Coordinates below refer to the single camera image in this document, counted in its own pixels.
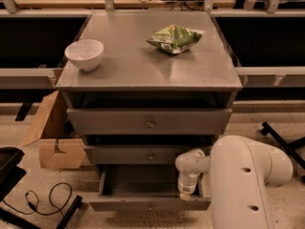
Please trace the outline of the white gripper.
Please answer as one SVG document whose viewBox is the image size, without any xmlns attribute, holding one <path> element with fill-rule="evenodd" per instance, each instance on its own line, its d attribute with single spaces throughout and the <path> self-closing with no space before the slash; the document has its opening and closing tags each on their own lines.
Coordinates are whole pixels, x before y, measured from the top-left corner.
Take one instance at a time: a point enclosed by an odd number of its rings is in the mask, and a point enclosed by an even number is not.
<svg viewBox="0 0 305 229">
<path fill-rule="evenodd" d="M 199 174 L 180 173 L 178 176 L 177 187 L 182 200 L 188 201 L 191 199 L 191 194 L 194 193 Z"/>
</svg>

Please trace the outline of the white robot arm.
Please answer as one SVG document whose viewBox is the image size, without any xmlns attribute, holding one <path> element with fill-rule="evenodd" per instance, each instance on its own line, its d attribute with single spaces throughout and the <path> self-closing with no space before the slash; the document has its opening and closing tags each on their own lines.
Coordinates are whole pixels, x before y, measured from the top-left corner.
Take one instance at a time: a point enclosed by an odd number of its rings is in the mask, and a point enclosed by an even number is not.
<svg viewBox="0 0 305 229">
<path fill-rule="evenodd" d="M 197 148 L 178 156 L 177 187 L 189 197 L 198 177 L 210 177 L 213 229 L 275 229 L 266 188 L 293 175 L 288 156 L 275 146 L 240 135 L 219 138 L 205 155 Z"/>
</svg>

